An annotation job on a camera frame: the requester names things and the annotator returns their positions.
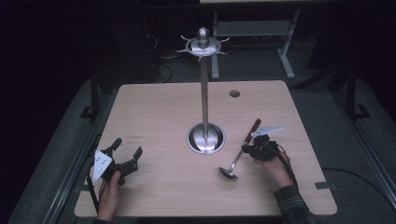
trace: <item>round metal base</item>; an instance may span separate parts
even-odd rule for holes
[[[207,139],[204,138],[204,125],[199,123],[187,133],[189,148],[198,154],[210,155],[221,150],[225,143],[224,131],[215,124],[208,123]]]

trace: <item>sleeve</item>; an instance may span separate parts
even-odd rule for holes
[[[96,219],[96,220],[93,221],[92,224],[111,224],[111,222],[104,221],[104,220],[101,220],[101,219]]]
[[[303,197],[295,186],[286,186],[275,191],[274,195],[285,223],[319,223],[315,215],[309,211]]]

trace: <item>red handle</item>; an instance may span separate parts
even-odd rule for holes
[[[245,144],[249,143],[251,140],[251,133],[256,132],[256,130],[259,128],[259,125],[262,121],[260,119],[257,119],[256,122],[254,123],[253,127],[251,128],[250,132],[247,134],[247,138],[245,139]]]

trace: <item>table top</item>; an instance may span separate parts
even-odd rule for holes
[[[316,215],[331,215],[336,204],[325,182],[289,90],[283,81],[208,83],[209,122],[225,132],[224,147],[212,155],[193,152],[187,133],[202,122],[200,83],[134,84],[120,88],[100,140],[108,148],[116,138],[116,163],[130,160],[143,148],[139,170],[125,177],[120,187],[122,217],[212,217],[279,215],[276,190],[264,170],[248,154],[235,166],[236,180],[218,168],[228,168],[256,119],[261,126],[283,126],[270,133],[291,158],[300,192]],[[230,96],[239,91],[239,97]],[[95,217],[88,191],[75,208],[78,217]]]

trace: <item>metal spoon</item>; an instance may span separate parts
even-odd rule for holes
[[[259,128],[259,125],[260,125],[261,122],[262,122],[262,121],[261,121],[260,119],[257,119],[257,120],[256,120],[256,122],[254,123],[254,125],[253,125],[253,127],[251,128],[250,132],[247,134],[247,138],[245,139],[245,144],[244,144],[244,145],[246,145],[246,144],[248,144],[248,143],[250,142],[250,140],[251,140],[251,133],[256,132],[256,130]],[[224,169],[224,168],[222,168],[222,167],[219,167],[219,171],[220,171],[225,177],[230,178],[230,179],[238,178],[238,176],[236,176],[236,175],[233,174],[233,168],[235,167],[236,162],[239,160],[239,157],[241,156],[242,152],[243,152],[243,150],[241,149],[241,150],[239,151],[238,155],[236,156],[235,160],[233,161],[233,164],[231,164],[231,166],[230,166],[230,168],[229,168],[228,170],[226,170],[226,169]]]

